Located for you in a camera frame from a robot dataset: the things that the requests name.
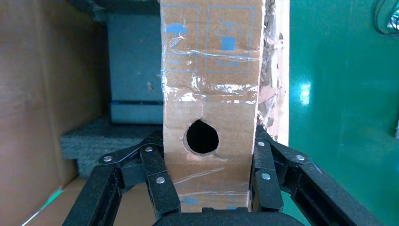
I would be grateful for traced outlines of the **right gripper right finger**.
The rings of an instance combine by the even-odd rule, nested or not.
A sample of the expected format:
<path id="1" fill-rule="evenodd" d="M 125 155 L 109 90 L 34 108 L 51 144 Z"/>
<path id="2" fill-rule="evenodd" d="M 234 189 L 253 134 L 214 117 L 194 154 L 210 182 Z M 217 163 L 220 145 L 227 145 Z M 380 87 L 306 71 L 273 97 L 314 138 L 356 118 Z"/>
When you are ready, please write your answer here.
<path id="1" fill-rule="evenodd" d="M 282 214 L 282 192 L 312 226 L 372 226 L 374 215 L 311 159 L 272 139 L 262 126 L 255 131 L 251 166 L 251 211 L 275 212 L 280 225 L 301 225 Z"/>

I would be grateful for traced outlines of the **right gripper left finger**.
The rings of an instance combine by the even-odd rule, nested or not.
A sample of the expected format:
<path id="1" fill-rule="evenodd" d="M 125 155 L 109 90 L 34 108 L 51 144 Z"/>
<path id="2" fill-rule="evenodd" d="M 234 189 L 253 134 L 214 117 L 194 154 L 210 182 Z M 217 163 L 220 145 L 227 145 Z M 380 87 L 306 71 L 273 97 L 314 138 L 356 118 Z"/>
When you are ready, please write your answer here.
<path id="1" fill-rule="evenodd" d="M 146 183 L 156 219 L 181 211 L 164 161 L 161 130 L 100 157 L 63 225 L 112 226 L 123 194 L 141 183 Z"/>

